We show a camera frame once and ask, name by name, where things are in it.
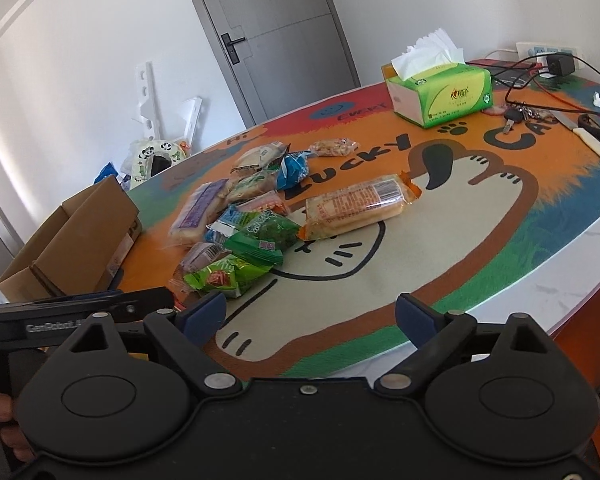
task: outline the white knife handle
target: white knife handle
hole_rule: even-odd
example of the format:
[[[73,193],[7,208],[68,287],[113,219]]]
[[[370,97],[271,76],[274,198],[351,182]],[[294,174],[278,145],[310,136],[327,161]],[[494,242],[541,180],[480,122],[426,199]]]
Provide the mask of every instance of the white knife handle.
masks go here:
[[[587,146],[589,146],[600,157],[600,141],[597,140],[584,128],[576,128],[574,134],[579,136]]]

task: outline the power adapter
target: power adapter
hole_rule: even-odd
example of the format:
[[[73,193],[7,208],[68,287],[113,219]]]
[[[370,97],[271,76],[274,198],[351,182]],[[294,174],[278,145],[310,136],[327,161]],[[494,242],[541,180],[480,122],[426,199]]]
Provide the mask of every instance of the power adapter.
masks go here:
[[[571,54],[558,52],[557,54],[548,54],[546,65],[549,74],[555,76],[566,76],[576,71],[576,62]]]

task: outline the green snack package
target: green snack package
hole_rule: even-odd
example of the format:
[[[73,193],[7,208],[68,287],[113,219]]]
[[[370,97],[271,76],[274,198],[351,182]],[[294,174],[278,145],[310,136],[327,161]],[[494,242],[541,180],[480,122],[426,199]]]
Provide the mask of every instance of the green snack package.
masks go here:
[[[271,266],[254,265],[230,254],[198,272],[186,274],[184,281],[193,290],[221,290],[228,298],[239,298],[270,269]]]
[[[283,251],[298,241],[299,230],[295,222],[267,209],[231,236],[224,246],[254,264],[280,265]]]

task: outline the white cable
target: white cable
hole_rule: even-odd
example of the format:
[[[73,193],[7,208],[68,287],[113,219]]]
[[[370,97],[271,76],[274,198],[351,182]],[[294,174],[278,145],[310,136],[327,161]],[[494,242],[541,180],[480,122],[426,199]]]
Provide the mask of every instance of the white cable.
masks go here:
[[[488,59],[491,54],[495,54],[496,52],[510,52],[512,54],[517,54],[517,50],[513,50],[512,48],[497,48],[496,50],[492,50],[490,53],[485,54],[484,58]]]

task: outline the door handle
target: door handle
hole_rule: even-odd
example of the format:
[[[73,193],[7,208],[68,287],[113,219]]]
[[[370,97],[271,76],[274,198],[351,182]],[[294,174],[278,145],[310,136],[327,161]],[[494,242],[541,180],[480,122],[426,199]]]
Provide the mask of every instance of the door handle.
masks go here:
[[[222,36],[220,36],[220,39],[224,43],[224,47],[226,48],[226,51],[229,54],[229,59],[231,60],[231,63],[234,65],[240,63],[240,58],[238,57],[238,53],[235,51],[234,45],[237,43],[242,43],[243,41],[247,41],[247,38],[238,38],[237,40],[232,40],[229,33],[226,32]]]

